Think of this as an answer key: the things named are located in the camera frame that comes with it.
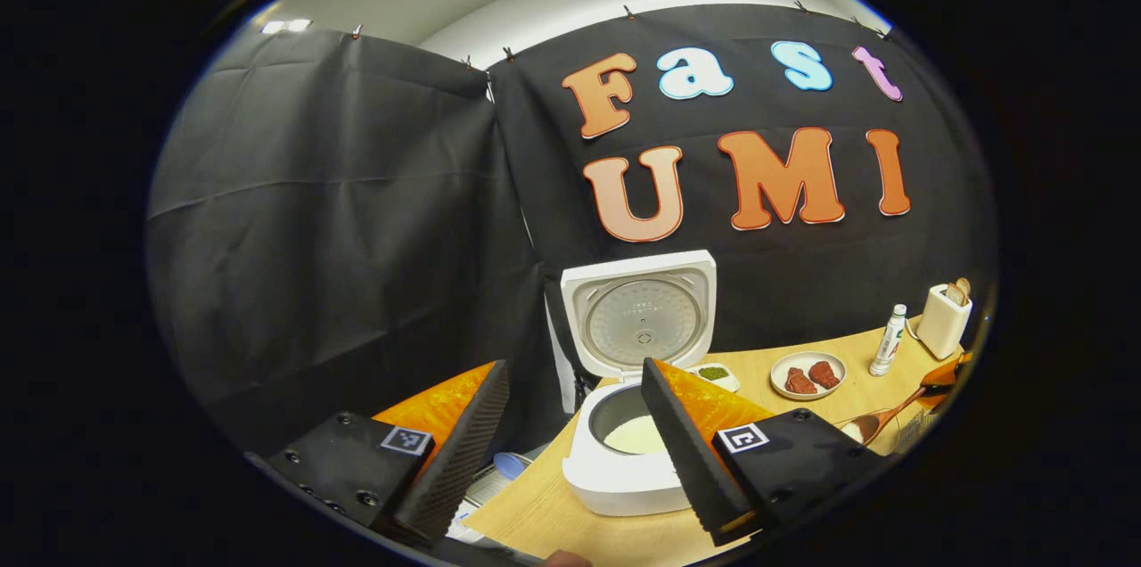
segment green vegetables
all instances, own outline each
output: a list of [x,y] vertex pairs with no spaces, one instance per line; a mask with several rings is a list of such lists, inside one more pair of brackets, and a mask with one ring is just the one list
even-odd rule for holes
[[729,378],[729,372],[727,372],[725,368],[718,368],[715,366],[710,366],[710,367],[699,370],[697,372],[697,375],[701,375],[702,378],[704,378],[706,380],[720,380],[721,378]]

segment wooden table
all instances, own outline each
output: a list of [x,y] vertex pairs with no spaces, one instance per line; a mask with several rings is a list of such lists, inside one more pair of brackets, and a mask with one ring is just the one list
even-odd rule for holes
[[[912,318],[915,326],[919,316]],[[843,424],[873,410],[888,410],[904,402],[920,380],[932,368],[957,357],[937,361],[909,334],[904,334],[896,359],[887,375],[874,378],[867,372],[875,357],[883,329],[859,332],[809,345],[738,353],[711,353],[701,363],[725,364],[741,380],[737,392],[775,413],[808,407],[833,424]],[[832,395],[818,400],[798,402],[780,396],[769,381],[776,361],[788,353],[825,351],[848,366],[844,383]],[[600,387],[614,380],[604,379]],[[896,446],[899,430],[923,407],[909,405],[889,423],[871,448],[880,454]],[[532,556],[550,556],[556,550],[586,556],[594,567],[674,567],[689,565],[747,542],[714,548],[693,509],[613,518],[599,516],[582,505],[563,478],[563,457],[570,454],[578,414],[563,429],[534,464],[496,497],[469,515],[464,525],[513,550]]]

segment plate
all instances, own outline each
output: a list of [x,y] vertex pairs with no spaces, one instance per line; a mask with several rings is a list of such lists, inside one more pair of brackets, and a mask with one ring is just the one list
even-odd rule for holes
[[[726,376],[726,378],[718,378],[717,380],[709,380],[707,378],[702,378],[701,373],[697,373],[702,368],[721,368],[726,373],[729,373],[729,375]],[[726,366],[725,364],[715,363],[715,361],[714,361],[714,363],[699,364],[699,365],[696,365],[696,366],[691,366],[691,367],[687,368],[686,372],[693,373],[697,378],[702,378],[702,380],[712,381],[712,383],[714,383],[718,387],[720,387],[722,389],[726,389],[726,391],[729,391],[729,392],[733,392],[733,394],[736,394],[737,389],[741,389],[741,381],[738,381],[737,376],[734,375],[734,373],[731,371],[729,371],[729,367]]]
[[[833,375],[840,380],[839,384],[831,389],[825,389],[824,387],[816,384],[816,394],[794,394],[790,389],[784,388],[784,383],[788,380],[788,368],[796,366],[804,372],[804,376],[808,376],[808,370],[819,361],[826,361],[828,366],[832,367]],[[769,372],[769,380],[772,381],[772,388],[777,389],[777,392],[788,399],[793,400],[818,400],[824,396],[835,391],[840,388],[840,384],[844,383],[844,378],[848,375],[848,367],[844,365],[843,361],[833,356],[831,353],[823,351],[801,351],[794,353],[791,356],[785,356],[777,361],[777,364],[772,365],[772,371]]]

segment black curtain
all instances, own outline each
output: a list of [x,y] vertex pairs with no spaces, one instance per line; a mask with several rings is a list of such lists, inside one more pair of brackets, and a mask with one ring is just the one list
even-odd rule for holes
[[248,32],[187,96],[149,199],[176,366],[243,449],[507,359],[491,452],[563,426],[541,272],[486,97],[443,56]]
[[[770,47],[809,43],[833,83],[802,91],[785,76]],[[725,96],[673,100],[659,91],[656,60],[680,47],[717,56],[735,80]],[[852,56],[867,48],[882,60],[899,103],[876,87]],[[625,74],[633,95],[616,108],[626,124],[584,140],[583,113],[564,76],[615,52],[636,59]],[[884,324],[893,303],[909,315],[926,290],[965,275],[978,292],[997,280],[995,206],[986,164],[965,115],[938,76],[913,51],[857,23],[778,6],[689,6],[653,10],[568,32],[492,68],[496,112],[511,173],[532,238],[543,262],[547,298],[560,345],[574,356],[558,291],[566,267],[610,259],[707,249],[718,264],[718,308],[712,351],[794,345]],[[794,218],[762,230],[737,230],[734,165],[718,149],[727,132],[758,132],[786,160],[793,132],[831,132],[835,186],[845,209],[840,222],[807,225]],[[907,214],[884,217],[872,129],[900,140]],[[636,217],[653,217],[657,199],[638,156],[677,145],[683,220],[658,242],[613,237],[598,217],[583,168],[602,157],[626,157],[625,188]],[[764,205],[771,210],[768,200]]]

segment rice cooker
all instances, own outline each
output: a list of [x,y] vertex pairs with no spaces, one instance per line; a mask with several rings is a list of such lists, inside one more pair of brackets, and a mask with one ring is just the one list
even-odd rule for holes
[[574,267],[564,272],[561,291],[583,366],[617,380],[583,400],[563,476],[583,505],[602,516],[688,509],[641,398],[641,370],[647,357],[685,368],[709,353],[713,258],[685,251]]

